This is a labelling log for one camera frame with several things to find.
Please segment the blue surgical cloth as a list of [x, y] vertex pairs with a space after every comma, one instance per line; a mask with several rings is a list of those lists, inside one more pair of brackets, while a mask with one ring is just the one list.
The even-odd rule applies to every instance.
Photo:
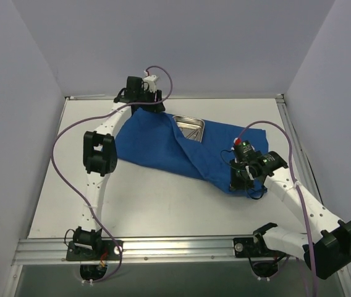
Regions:
[[116, 136], [117, 156], [136, 165], [207, 181], [230, 193], [230, 166], [222, 150], [239, 135], [261, 153], [269, 150], [266, 132], [205, 121], [201, 142], [184, 137], [171, 114], [137, 110]]

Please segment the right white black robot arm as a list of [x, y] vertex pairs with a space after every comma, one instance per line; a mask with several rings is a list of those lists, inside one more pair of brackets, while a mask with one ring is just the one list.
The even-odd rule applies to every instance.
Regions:
[[351, 263], [351, 220], [343, 221], [327, 209], [296, 177], [291, 163], [278, 153], [262, 154], [252, 148], [232, 149], [231, 179], [251, 189], [261, 184], [302, 223], [302, 233], [277, 223], [253, 232], [252, 248], [259, 255], [281, 252], [303, 259], [318, 278], [325, 280]]

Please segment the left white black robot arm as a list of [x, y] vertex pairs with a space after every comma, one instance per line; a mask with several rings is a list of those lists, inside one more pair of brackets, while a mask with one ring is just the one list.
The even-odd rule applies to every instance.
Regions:
[[125, 122], [138, 108], [160, 113], [162, 91], [157, 88], [158, 76], [145, 73], [145, 77], [130, 76], [113, 101], [110, 116], [94, 131], [83, 136], [83, 165], [87, 172], [87, 192], [81, 221], [73, 235], [73, 243], [87, 259], [98, 258], [104, 250], [101, 238], [101, 218], [104, 192], [111, 173], [117, 166], [115, 138]]

